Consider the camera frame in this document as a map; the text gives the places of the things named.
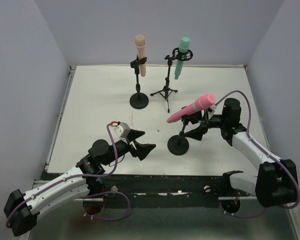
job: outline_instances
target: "wall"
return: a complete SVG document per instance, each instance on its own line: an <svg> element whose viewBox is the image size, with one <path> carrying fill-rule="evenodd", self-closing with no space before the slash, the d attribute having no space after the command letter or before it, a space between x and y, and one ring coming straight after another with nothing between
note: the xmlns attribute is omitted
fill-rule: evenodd
<svg viewBox="0 0 300 240"><path fill-rule="evenodd" d="M300 0L284 1L247 75L270 147L295 161L300 186Z"/></svg>
<svg viewBox="0 0 300 240"><path fill-rule="evenodd" d="M150 64L191 40L189 64L247 64L283 0L35 0L70 65L128 64L134 38Z"/></svg>
<svg viewBox="0 0 300 240"><path fill-rule="evenodd" d="M33 0L0 0L0 240L10 192L39 177L69 74Z"/></svg>

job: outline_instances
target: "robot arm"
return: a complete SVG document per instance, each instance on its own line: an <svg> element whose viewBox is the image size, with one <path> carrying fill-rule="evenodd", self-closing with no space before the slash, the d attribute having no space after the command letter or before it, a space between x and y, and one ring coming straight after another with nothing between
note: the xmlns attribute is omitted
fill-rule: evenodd
<svg viewBox="0 0 300 240"><path fill-rule="evenodd" d="M138 157L142 161L156 147L155 144L140 144L136 141L145 134L144 131L130 129L123 122L112 126L120 138L115 143L118 158L130 152L134 158ZM88 155L66 173L38 188L23 193L19 189L13 191L4 207L13 235L17 237L28 232L37 224L37 220L69 201L102 193L103 184L98 176L102 177L105 172L102 165L108 165L114 160L114 147L99 139L88 150Z"/></svg>
<svg viewBox="0 0 300 240"><path fill-rule="evenodd" d="M239 150L258 170L257 176L242 171L231 171L223 174L224 188L240 190L256 196L263 207L279 206L293 203L297 192L292 180L279 164L283 164L298 183L296 165L290 159L281 159L258 143L240 123L240 102L227 98L222 114L214 114L213 109L204 111L199 127L184 134L185 137L201 140L208 129L219 128L221 136L230 146Z"/></svg>

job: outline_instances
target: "white table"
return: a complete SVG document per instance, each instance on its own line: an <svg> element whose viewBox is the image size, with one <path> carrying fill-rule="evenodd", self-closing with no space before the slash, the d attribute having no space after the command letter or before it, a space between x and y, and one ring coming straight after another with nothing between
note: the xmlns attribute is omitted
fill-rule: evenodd
<svg viewBox="0 0 300 240"><path fill-rule="evenodd" d="M160 96L150 96L165 85L167 66L148 66L145 77L140 77L141 92L149 97L149 105L134 109L129 99L136 92L136 76L129 66L78 66L65 105L62 121L48 166L49 173L64 173L88 153L93 142L105 139L111 144L106 124L121 121L135 130L145 131L140 143L153 143L156 148L139 161L129 153L118 165L116 174L152 175L222 175L242 170L256 174L257 170L239 151L222 139L219 129L210 129L202 141L188 139L190 148L185 155L175 156L168 151L168 139L177 135L182 122L168 124L167 118L193 103L198 97L211 93L219 100L232 90L243 91L251 104L250 131L266 146L262 126L257 114L244 68L184 67L178 80L171 68L170 87L177 89L167 102ZM248 107L244 98L236 93L231 97L241 102L241 122L247 126ZM220 114L223 103L217 108ZM188 125L186 132L198 125Z"/></svg>

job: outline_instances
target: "white wall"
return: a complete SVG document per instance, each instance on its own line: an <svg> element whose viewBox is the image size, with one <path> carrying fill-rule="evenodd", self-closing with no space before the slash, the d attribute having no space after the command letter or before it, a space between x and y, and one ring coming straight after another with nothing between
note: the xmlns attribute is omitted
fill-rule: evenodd
<svg viewBox="0 0 300 240"><path fill-rule="evenodd" d="M0 240L4 205L40 176L69 68L33 0L0 0Z"/></svg>
<svg viewBox="0 0 300 240"><path fill-rule="evenodd" d="M247 75L270 147L296 163L300 186L300 0L284 1Z"/></svg>
<svg viewBox="0 0 300 240"><path fill-rule="evenodd" d="M70 65L128 64L134 38L148 63L191 40L189 64L247 64L283 0L35 0Z"/></svg>

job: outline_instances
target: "bolt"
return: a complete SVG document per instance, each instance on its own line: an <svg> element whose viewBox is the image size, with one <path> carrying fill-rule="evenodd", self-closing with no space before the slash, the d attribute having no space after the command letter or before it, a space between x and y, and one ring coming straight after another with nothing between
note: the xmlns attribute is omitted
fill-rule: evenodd
<svg viewBox="0 0 300 240"><path fill-rule="evenodd" d="M211 192L211 187L208 186L208 185L206 185L206 186L204 186L203 190L204 190L206 193L209 193L209 192Z"/></svg>
<svg viewBox="0 0 300 240"><path fill-rule="evenodd" d="M118 191L118 188L117 188L116 186L113 186L113 187L111 187L111 191L112 191L112 192L117 192L117 191Z"/></svg>

